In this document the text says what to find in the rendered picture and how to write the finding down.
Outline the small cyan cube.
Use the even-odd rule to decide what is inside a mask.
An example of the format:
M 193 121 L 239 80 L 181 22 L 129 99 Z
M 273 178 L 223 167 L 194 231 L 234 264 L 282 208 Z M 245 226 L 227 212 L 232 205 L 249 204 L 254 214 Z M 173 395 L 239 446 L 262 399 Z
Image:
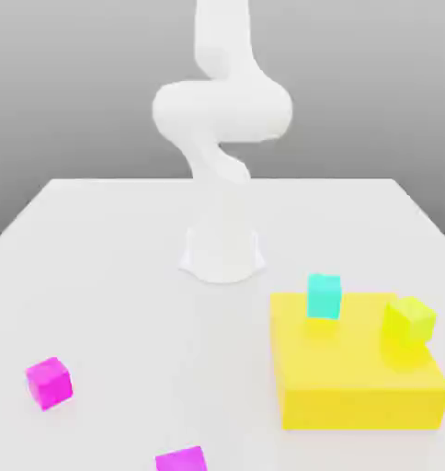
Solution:
M 341 301 L 342 287 L 338 275 L 309 275 L 306 302 L 309 318 L 338 319 Z

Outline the small lime yellow cube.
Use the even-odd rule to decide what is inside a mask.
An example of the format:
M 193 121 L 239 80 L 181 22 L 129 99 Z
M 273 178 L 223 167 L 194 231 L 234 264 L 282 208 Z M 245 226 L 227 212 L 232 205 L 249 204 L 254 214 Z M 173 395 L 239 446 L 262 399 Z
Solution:
M 437 313 L 414 296 L 395 297 L 384 308 L 384 335 L 405 344 L 426 344 L 433 336 Z

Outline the small purple cube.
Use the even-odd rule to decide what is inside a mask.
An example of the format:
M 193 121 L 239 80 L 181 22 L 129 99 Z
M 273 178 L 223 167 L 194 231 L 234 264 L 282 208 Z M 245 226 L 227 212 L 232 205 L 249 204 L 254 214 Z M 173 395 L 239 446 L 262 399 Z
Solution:
M 156 471 L 208 471 L 200 446 L 158 455 L 155 465 Z

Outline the small magenta cube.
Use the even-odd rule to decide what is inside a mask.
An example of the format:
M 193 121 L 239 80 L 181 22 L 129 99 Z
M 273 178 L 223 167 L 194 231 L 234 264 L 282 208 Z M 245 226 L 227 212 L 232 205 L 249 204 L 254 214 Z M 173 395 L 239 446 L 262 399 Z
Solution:
M 73 396 L 71 375 L 57 357 L 30 366 L 26 377 L 29 391 L 42 410 L 48 410 Z

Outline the large yellow box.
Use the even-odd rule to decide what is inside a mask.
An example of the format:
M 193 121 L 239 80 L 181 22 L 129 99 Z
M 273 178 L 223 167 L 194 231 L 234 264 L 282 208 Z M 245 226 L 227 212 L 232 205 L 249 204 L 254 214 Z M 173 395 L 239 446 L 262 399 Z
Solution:
M 436 430 L 445 376 L 424 344 L 383 329 L 393 293 L 346 293 L 337 319 L 306 315 L 305 293 L 272 293 L 270 339 L 283 429 Z

